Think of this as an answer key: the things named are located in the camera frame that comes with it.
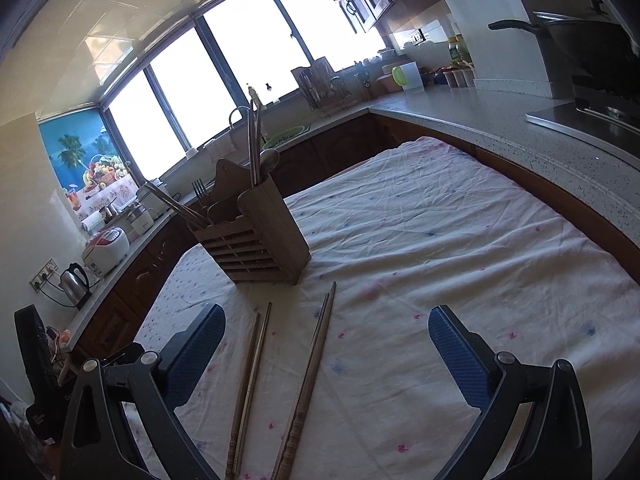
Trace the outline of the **fruit beach window poster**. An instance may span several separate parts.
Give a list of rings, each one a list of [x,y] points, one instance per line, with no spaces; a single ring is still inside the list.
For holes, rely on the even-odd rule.
[[[50,164],[80,220],[113,205],[123,210],[138,186],[94,108],[40,122]]]

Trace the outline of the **chrome sink faucet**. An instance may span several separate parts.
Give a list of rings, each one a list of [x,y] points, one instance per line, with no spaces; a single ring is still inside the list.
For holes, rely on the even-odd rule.
[[[235,107],[229,114],[228,123],[229,128],[234,129],[239,127],[243,122],[247,120],[248,113],[250,112],[250,108],[245,105],[239,105]]]

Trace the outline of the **grey metal chopstick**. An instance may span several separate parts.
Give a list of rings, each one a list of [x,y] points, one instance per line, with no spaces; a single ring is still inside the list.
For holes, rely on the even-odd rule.
[[[247,112],[247,145],[248,154],[250,154],[250,186],[252,188],[258,185],[259,180],[259,152],[255,141],[255,117],[250,108]]]

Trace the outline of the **gas stove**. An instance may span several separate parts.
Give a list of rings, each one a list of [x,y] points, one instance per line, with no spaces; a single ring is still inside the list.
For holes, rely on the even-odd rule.
[[[639,85],[572,77],[573,99],[526,114],[526,122],[600,148],[639,168]]]

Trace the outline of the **steel electric kettle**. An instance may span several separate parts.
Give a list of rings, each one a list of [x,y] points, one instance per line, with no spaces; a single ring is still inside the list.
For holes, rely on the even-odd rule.
[[[60,275],[60,287],[72,305],[81,310],[91,297],[88,274],[76,262],[72,262]]]

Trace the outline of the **floral white tablecloth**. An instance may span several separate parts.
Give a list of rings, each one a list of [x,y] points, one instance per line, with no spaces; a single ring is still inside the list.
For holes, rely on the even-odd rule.
[[[427,331],[446,304],[495,350],[571,362],[593,474],[639,430],[639,287],[553,209],[462,151],[423,138],[288,199],[311,258],[296,285],[234,284],[201,247],[180,259],[137,333],[160,350],[209,304],[224,339],[177,416],[217,472],[255,315],[268,333],[241,474],[267,479],[307,365],[323,297],[334,306],[296,479],[431,479],[476,419]]]

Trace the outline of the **wooden utensil holder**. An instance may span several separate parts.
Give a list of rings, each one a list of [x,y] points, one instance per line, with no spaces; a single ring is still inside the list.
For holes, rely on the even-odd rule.
[[[191,231],[233,283],[298,282],[310,249],[271,178],[252,188],[248,168],[221,159],[208,196],[209,224]]]

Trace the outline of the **light wooden chopstick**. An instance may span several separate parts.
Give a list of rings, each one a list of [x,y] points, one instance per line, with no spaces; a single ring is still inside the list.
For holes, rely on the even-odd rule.
[[[245,399],[244,412],[241,420],[240,435],[238,437],[238,448],[236,449],[234,473],[235,479],[239,478],[244,453],[244,445],[250,422],[250,411],[253,406],[253,399],[257,387],[260,362],[262,362],[262,350],[264,350],[265,340],[268,332],[272,303],[270,302],[263,314],[260,315],[259,332],[257,337],[257,347],[254,355],[252,370],[250,371],[250,381],[248,382],[247,395]]]

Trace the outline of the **white red rice cooker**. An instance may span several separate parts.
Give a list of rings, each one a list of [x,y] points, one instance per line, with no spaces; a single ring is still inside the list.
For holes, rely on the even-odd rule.
[[[85,267],[97,278],[104,278],[125,259],[129,247],[125,231],[119,226],[113,226],[89,240],[81,258]]]

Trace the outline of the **wooden spoon in holder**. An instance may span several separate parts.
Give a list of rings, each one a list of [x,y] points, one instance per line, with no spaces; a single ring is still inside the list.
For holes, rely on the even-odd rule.
[[[270,172],[279,165],[280,153],[275,148],[268,148],[260,153],[259,175],[260,180],[265,181]]]

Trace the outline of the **wall power outlet strip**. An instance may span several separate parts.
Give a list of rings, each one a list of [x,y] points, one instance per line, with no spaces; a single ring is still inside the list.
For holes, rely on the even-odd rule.
[[[44,266],[29,281],[29,285],[35,292],[40,292],[44,284],[49,284],[55,274],[58,273],[58,264],[53,258],[49,259]]]

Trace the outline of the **cooking oil bottle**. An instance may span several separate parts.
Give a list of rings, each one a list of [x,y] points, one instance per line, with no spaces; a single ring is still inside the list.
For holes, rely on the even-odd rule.
[[[458,36],[448,38],[448,50],[451,63],[455,66],[469,66],[472,64],[471,55],[465,47],[464,41]]]

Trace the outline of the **dish drying rack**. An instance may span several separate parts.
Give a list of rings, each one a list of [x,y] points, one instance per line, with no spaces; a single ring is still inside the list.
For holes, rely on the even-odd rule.
[[[324,56],[307,67],[293,68],[291,73],[313,112],[330,117],[337,110],[344,110],[352,97],[344,78]]]

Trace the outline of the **black wok with lid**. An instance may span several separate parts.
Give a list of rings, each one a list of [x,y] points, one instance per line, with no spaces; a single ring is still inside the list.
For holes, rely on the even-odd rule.
[[[500,20],[490,30],[517,29],[538,38],[551,39],[563,54],[592,78],[612,91],[635,94],[639,82],[639,55],[620,23],[605,10],[604,0],[587,0],[589,11],[581,16],[536,11],[536,24]]]

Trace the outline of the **small white cooker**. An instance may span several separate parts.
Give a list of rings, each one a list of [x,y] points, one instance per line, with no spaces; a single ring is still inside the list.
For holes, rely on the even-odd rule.
[[[142,204],[134,204],[127,214],[127,220],[138,235],[148,232],[154,224],[152,214],[149,209]]]

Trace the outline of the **white green pitcher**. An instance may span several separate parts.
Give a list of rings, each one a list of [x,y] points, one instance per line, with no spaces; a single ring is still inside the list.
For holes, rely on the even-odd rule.
[[[409,62],[397,65],[392,69],[393,80],[404,91],[412,91],[424,88],[422,76],[418,64]]]

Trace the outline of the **metal fork in holder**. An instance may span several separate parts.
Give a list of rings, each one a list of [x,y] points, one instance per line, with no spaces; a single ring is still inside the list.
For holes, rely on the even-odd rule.
[[[210,205],[208,192],[206,186],[201,179],[195,179],[192,181],[192,188],[198,199],[198,203],[202,208],[208,208]]]

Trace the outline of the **brown wooden chopstick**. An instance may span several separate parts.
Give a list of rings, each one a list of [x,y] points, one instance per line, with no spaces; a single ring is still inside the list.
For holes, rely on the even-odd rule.
[[[245,399],[247,395],[248,382],[250,381],[250,371],[252,370],[254,355],[257,347],[257,337],[259,332],[260,313],[255,314],[252,331],[250,332],[250,338],[248,338],[245,353],[242,373],[240,376],[238,396],[236,397],[235,409],[232,418],[232,425],[230,431],[230,439],[228,446],[228,455],[226,463],[226,471],[224,472],[224,478],[231,480],[235,478],[234,462],[236,449],[238,448],[238,437],[240,435],[241,420],[244,412]]]

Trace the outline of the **green plastic basin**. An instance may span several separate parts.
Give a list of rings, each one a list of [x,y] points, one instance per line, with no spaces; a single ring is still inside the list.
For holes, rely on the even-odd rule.
[[[306,132],[308,130],[307,126],[296,126],[292,128],[288,128],[275,136],[272,136],[270,139],[262,147],[264,150],[269,150],[270,148],[276,148],[282,143],[288,142],[288,140],[296,138],[300,134]]]

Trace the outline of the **large white pot cooker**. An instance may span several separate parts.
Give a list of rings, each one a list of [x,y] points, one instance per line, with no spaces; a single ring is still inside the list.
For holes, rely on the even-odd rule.
[[[169,206],[160,200],[146,185],[141,185],[136,192],[138,202],[150,212],[153,220],[157,220],[169,210]]]

